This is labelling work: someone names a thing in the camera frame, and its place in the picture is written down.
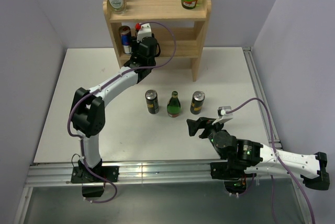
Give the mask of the green bottle gold cap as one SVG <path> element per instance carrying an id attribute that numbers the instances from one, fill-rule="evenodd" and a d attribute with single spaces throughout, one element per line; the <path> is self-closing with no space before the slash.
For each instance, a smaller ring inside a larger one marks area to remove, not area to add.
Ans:
<path id="1" fill-rule="evenodd" d="M 172 96 L 167 104 L 167 114 L 170 117 L 177 117 L 181 112 L 181 103 L 178 99 L 178 92 L 173 91 Z"/>

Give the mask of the red bull can red tab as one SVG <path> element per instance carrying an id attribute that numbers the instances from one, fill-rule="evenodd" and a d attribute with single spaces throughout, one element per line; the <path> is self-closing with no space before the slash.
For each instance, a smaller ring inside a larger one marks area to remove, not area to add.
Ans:
<path id="1" fill-rule="evenodd" d="M 119 35 L 121 39 L 121 44 L 123 48 L 123 52 L 125 54 L 131 54 L 132 53 L 132 48 L 131 48 L 131 29 L 129 26 L 121 26 L 119 28 Z"/>

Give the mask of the black yellow soda can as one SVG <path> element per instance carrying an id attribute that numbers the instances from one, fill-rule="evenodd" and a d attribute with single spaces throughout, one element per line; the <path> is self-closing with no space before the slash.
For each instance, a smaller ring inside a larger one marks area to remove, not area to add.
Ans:
<path id="1" fill-rule="evenodd" d="M 157 114 L 159 112 L 158 94 L 155 90 L 150 89 L 145 93 L 147 109 L 151 114 Z"/>

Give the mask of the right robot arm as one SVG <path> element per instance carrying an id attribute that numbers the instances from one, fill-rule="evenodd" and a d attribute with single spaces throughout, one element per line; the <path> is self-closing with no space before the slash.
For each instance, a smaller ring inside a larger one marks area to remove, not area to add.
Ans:
<path id="1" fill-rule="evenodd" d="M 296 154 L 273 148 L 247 139 L 238 139 L 223 129 L 218 120 L 200 117 L 186 121 L 191 137 L 198 130 L 201 139 L 208 139 L 219 155 L 219 162 L 210 164 L 211 177 L 217 180 L 237 180 L 260 175 L 291 175 L 301 178 L 310 189 L 327 191 L 330 186 L 326 171 L 327 155 Z"/>

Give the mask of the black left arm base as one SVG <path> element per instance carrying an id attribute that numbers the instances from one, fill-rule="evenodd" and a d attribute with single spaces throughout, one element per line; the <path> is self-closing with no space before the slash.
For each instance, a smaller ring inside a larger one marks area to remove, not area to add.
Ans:
<path id="1" fill-rule="evenodd" d="M 105 203 L 113 200 L 117 195 L 117 187 L 114 184 L 118 181 L 119 167 L 118 166 L 101 166 L 96 172 L 97 176 L 90 173 L 85 166 L 75 166 L 72 171 L 70 183 L 82 185 L 82 196 L 93 203 Z M 115 192 L 110 199 L 97 200 L 100 198 L 107 184 L 114 187 Z"/>

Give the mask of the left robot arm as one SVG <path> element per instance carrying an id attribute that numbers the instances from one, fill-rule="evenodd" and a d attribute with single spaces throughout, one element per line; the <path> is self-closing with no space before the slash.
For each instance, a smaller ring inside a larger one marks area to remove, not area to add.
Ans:
<path id="1" fill-rule="evenodd" d="M 105 108 L 126 89 L 141 82 L 156 67 L 156 57 L 161 53 L 154 36 L 136 43 L 130 59 L 120 71 L 103 83 L 91 88 L 76 90 L 68 118 L 67 129 L 81 142 L 82 163 L 86 165 L 83 176 L 95 182 L 102 175 L 102 158 L 99 153 L 99 133 L 105 122 Z"/>

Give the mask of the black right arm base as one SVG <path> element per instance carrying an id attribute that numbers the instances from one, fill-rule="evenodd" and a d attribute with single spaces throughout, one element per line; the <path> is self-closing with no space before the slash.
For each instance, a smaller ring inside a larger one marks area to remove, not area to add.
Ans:
<path id="1" fill-rule="evenodd" d="M 246 174 L 243 169 L 231 168 L 228 162 L 211 162 L 210 175 L 224 182 L 229 197 L 239 198 L 252 187 L 256 174 Z"/>

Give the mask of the wooden shelf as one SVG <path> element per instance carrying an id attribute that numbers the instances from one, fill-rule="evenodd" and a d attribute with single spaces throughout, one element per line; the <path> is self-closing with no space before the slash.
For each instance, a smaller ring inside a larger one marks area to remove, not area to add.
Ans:
<path id="1" fill-rule="evenodd" d="M 103 12 L 119 66 L 129 60 L 123 52 L 119 27 L 124 23 L 159 22 L 165 27 L 152 31 L 161 47 L 160 58 L 174 55 L 190 59 L 193 81 L 198 78 L 207 28 L 211 14 L 211 0 L 198 0 L 194 9 L 185 9 L 181 0 L 127 0 L 127 10 L 122 14 L 112 11 L 108 0 L 103 0 Z M 169 22 L 192 21 L 192 27 L 170 27 Z"/>

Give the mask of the black yellow can right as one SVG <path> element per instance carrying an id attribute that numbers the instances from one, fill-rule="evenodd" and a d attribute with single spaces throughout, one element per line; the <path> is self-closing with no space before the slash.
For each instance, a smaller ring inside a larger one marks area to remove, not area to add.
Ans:
<path id="1" fill-rule="evenodd" d="M 205 100 L 205 93 L 202 91 L 195 91 L 192 96 L 190 112 L 194 115 L 200 114 Z"/>

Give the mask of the aluminium rail frame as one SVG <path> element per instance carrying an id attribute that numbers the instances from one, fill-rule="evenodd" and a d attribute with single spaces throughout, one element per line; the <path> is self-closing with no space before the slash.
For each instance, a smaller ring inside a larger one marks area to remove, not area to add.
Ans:
<path id="1" fill-rule="evenodd" d="M 98 85 L 119 72 L 112 48 L 68 49 L 26 186 L 26 223 L 309 223 L 306 202 L 289 175 L 256 176 L 239 198 L 210 175 L 220 158 L 207 139 L 190 137 L 186 120 L 194 91 L 206 94 L 202 116 L 216 118 L 220 106 L 237 107 L 256 96 L 252 66 L 241 47 L 206 47 L 193 82 L 189 61 L 157 60 L 158 68 L 106 107 L 99 136 L 104 166 L 118 166 L 117 195 L 91 204 L 81 185 L 71 184 L 77 137 L 66 122 L 79 87 Z M 145 93 L 158 94 L 159 112 L 149 113 Z M 170 117 L 167 104 L 178 92 L 181 112 Z"/>

